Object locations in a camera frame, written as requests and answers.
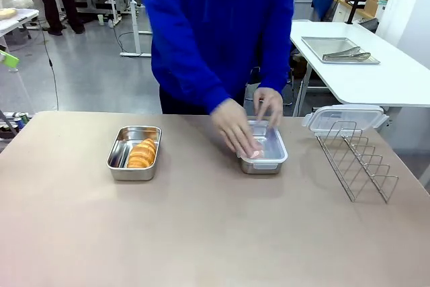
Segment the person's right hand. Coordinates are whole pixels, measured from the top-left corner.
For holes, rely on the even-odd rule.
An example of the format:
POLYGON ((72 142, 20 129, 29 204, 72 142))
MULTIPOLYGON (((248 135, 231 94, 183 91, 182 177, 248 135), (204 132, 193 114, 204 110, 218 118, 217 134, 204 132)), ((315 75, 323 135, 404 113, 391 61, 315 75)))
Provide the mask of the person's right hand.
POLYGON ((253 137, 247 115, 233 99, 226 99, 210 114, 226 145, 240 157, 255 158, 261 145, 253 137))

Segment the person's left hand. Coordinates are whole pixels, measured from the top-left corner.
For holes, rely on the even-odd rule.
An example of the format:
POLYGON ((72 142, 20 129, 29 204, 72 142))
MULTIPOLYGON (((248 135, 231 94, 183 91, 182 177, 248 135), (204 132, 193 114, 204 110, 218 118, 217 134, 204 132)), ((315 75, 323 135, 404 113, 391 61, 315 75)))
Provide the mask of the person's left hand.
POLYGON ((262 120, 264 115, 269 112, 268 126, 277 128, 280 125, 284 103, 278 91, 268 87, 258 87, 253 94, 253 105, 258 121, 262 120))

